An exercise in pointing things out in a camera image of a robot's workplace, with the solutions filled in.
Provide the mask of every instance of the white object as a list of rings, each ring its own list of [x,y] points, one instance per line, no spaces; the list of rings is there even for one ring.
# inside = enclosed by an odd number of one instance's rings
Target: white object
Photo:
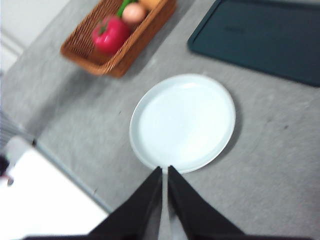
[[[88,234],[108,216],[32,147],[8,174],[13,185],[0,180],[1,240]]]
[[[1,0],[1,72],[5,73],[69,0]]]
[[[208,164],[225,148],[236,111],[228,91],[198,74],[170,77],[136,106],[129,129],[136,156],[151,169],[174,166],[180,173]]]

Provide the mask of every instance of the plate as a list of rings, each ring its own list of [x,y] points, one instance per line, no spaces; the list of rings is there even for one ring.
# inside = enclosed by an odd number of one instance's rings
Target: plate
[[[234,131],[236,110],[229,92],[198,74],[170,77],[137,104],[129,137],[139,160],[151,169],[180,173],[197,170],[225,148]]]

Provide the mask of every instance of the table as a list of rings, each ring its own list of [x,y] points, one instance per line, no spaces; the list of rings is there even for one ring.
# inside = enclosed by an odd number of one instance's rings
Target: table
[[[174,75],[214,78],[234,99],[235,131],[213,162],[183,176],[248,234],[320,239],[320,89],[189,52],[212,0],[178,0],[121,79],[90,75],[59,48],[96,2],[72,0],[25,51],[1,81],[2,109],[113,210],[151,173],[129,142],[140,98]]]

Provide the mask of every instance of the toy vegetable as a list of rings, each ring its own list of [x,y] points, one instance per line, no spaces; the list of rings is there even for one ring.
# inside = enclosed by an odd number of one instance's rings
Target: toy vegetable
[[[150,11],[155,9],[160,1],[161,0],[139,0],[139,2]]]
[[[129,27],[117,16],[106,17],[92,32],[92,41],[102,53],[114,55],[130,36]]]

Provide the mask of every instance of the wicker basket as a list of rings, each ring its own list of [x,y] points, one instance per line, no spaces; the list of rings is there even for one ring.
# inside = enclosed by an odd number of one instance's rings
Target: wicker basket
[[[98,52],[91,40],[91,33],[98,21],[116,14],[123,0],[101,0],[82,20],[61,46],[61,53],[94,75],[123,76],[139,53],[166,23],[176,9],[176,0],[161,0],[149,12],[123,46],[113,56]]]

